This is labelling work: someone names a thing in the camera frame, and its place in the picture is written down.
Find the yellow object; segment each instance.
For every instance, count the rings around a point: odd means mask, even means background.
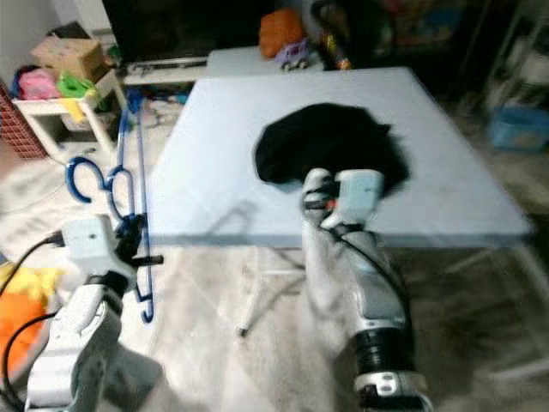
[[[6,281],[13,266],[12,263],[0,266],[0,284]],[[9,283],[6,293],[24,294],[46,307],[50,296],[55,292],[57,279],[62,274],[63,271],[56,268],[20,268]]]
[[[65,109],[67,109],[67,112],[69,112],[72,119],[75,121],[75,123],[80,123],[82,120],[84,120],[84,112],[78,105],[77,99],[60,99],[61,104]]]

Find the television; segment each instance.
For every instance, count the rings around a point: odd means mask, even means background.
[[[103,0],[125,64],[205,61],[215,49],[257,45],[277,0]]]

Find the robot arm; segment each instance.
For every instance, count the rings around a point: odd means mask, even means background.
[[[406,289],[366,224],[382,192],[371,170],[309,173],[303,193],[307,288],[320,318],[341,320],[354,340],[363,408],[431,410],[414,371]]]
[[[51,322],[50,339],[34,362],[25,410],[92,412],[119,355],[122,297],[136,286],[136,267],[161,257],[134,259],[142,217],[134,216],[115,238],[109,218],[97,215],[63,228],[69,256],[87,274]]]

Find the floor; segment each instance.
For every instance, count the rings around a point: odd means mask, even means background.
[[[145,118],[150,166],[174,119],[173,112]],[[549,156],[495,151],[480,122],[455,122],[527,213],[549,211]],[[132,168],[135,149],[130,147],[127,157]],[[91,156],[108,164],[98,153]],[[0,251],[16,258],[64,221],[105,212],[106,202],[93,178],[91,173],[81,175],[82,190],[95,195],[91,205],[83,205],[67,192],[60,165],[37,161],[17,167],[0,183]],[[312,331],[314,319],[301,276],[268,281],[262,314],[242,340],[235,333],[238,320],[250,295],[258,254],[265,251],[155,251],[166,256],[166,264],[154,269],[156,319],[141,324],[140,307],[133,296],[126,296],[121,336],[128,348],[150,355],[166,372],[169,385],[143,410],[353,410],[351,353],[334,355],[323,349],[325,342]],[[474,252],[392,251],[412,298],[417,368],[427,377],[439,411],[546,411],[549,373],[523,379],[504,371],[540,357],[549,359],[549,296],[540,296],[512,251],[494,251],[465,270],[443,273]],[[296,252],[293,258],[302,257]],[[274,255],[269,261],[283,265]],[[44,249],[29,265],[65,268],[61,298],[81,281],[63,250]]]

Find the white shelf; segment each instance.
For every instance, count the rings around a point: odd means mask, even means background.
[[[189,67],[186,69],[154,69],[143,75],[129,74],[122,82],[124,86],[195,82],[203,78],[205,74],[206,66]]]

